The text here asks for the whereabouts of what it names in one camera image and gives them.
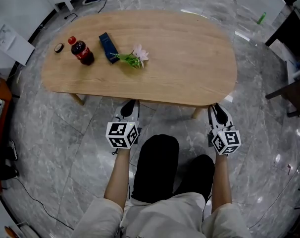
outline pink flower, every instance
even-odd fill
[[[132,51],[132,54],[135,57],[139,58],[142,68],[144,67],[144,61],[149,60],[148,58],[149,52],[146,53],[146,51],[142,49],[141,44],[137,44],[134,46],[134,50]]]

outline coca-cola bottle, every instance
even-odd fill
[[[76,41],[74,36],[71,36],[67,42],[72,45],[71,52],[76,56],[82,64],[90,65],[94,62],[94,55],[83,41]]]

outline cabinet leg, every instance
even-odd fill
[[[74,10],[74,7],[69,0],[65,0],[64,2],[66,4],[67,8],[69,9],[69,11]]]
[[[78,97],[75,93],[69,93],[69,95],[71,95],[71,97],[81,106],[84,105],[84,102],[81,100],[80,97]]]
[[[199,116],[200,112],[201,112],[201,108],[196,108],[194,110],[194,113],[192,114],[192,118],[196,119]]]

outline green bottle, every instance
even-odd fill
[[[260,19],[259,19],[258,22],[257,22],[258,25],[261,24],[261,22],[263,21],[264,17],[266,16],[266,14],[267,14],[267,13],[264,12],[264,13],[261,15]]]

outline bottle cap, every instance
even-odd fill
[[[68,42],[69,44],[73,45],[73,44],[76,42],[76,38],[75,38],[74,36],[71,36],[71,37],[67,40],[67,42]]]
[[[54,48],[54,51],[56,53],[60,53],[62,51],[62,49],[64,48],[64,45],[62,43],[59,43],[58,45],[56,45],[56,47]]]

